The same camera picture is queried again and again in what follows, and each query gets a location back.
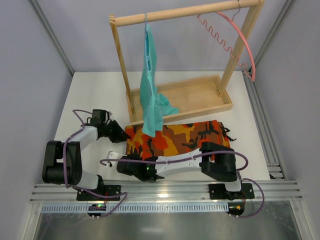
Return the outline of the orange camouflage trousers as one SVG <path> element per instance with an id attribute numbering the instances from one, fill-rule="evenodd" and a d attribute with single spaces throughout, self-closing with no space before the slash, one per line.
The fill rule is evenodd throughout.
<path id="1" fill-rule="evenodd" d="M 230 130 L 217 120 L 184 124 L 166 124 L 161 131 L 151 137 L 142 132 L 142 125 L 129 125 L 125 133 L 130 136 L 126 141 L 125 154 L 139 160 L 155 156 L 175 156 L 192 152 L 204 142 L 230 147 Z"/>

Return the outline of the pink plastic hanger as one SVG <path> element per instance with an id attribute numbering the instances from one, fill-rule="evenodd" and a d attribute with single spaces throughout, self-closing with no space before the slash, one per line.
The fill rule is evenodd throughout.
<path id="1" fill-rule="evenodd" d="M 222 45 L 223 49 L 229 53 L 230 58 L 235 60 L 235 63 L 242 69 L 244 69 L 244 73 L 254 82 L 256 79 L 256 65 L 255 60 L 251 51 L 251 48 L 248 44 L 247 37 L 251 34 L 251 31 L 253 27 L 256 24 L 256 20 L 260 14 L 261 8 L 264 5 L 263 0 L 254 0 L 255 4 L 253 6 L 248 6 L 249 10 L 247 12 L 247 15 L 245 17 L 245 20 L 243 22 L 242 28 L 240 29 L 236 23 L 234 22 L 234 18 L 237 14 L 240 13 L 240 10 L 243 8 L 246 8 L 246 0 L 243 0 L 242 2 L 240 0 L 237 1 L 237 9 L 238 11 L 232 16 L 232 18 L 229 18 L 224 13 L 217 11 L 216 14 L 223 17 L 226 21 L 229 22 L 229 24 L 235 29 L 235 31 L 238 33 L 238 38 L 236 40 L 236 44 L 234 47 L 229 46 L 226 48 L 226 40 L 220 39 L 220 35 L 217 31 L 214 31 L 214 28 L 210 25 L 208 26 L 208 21 L 203 19 L 201 20 L 201 14 L 197 15 L 197 19 L 200 21 L 202 25 L 204 25 L 205 29 L 210 32 L 210 35 L 216 39 L 216 41 Z M 248 67 L 248 65 L 243 62 L 242 64 L 239 64 L 241 50 L 240 50 L 240 44 L 243 44 L 243 46 L 246 48 L 246 51 L 248 53 L 250 62 L 251 62 L 251 71 Z"/>

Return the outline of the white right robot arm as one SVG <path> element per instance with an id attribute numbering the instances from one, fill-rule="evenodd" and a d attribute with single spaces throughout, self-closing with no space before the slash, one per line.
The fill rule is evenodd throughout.
<path id="1" fill-rule="evenodd" d="M 224 183 L 227 198 L 233 200 L 243 192 L 239 173 L 249 165 L 248 158 L 234 149 L 213 142 L 203 142 L 200 148 L 173 156 L 152 156 L 145 160 L 124 155 L 118 161 L 118 173 L 134 176 L 142 182 L 156 182 L 171 175 L 201 172 Z"/>

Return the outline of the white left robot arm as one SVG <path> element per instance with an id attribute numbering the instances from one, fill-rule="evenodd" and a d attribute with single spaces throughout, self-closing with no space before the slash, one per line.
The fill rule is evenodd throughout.
<path id="1" fill-rule="evenodd" d="M 118 201 L 123 195 L 120 190 L 106 186 L 102 176 L 83 170 L 82 151 L 100 138 L 122 143 L 130 136 L 111 118 L 110 111 L 74 109 L 72 112 L 80 120 L 80 129 L 64 141 L 51 140 L 46 144 L 43 182 L 77 190 L 78 201 Z"/>

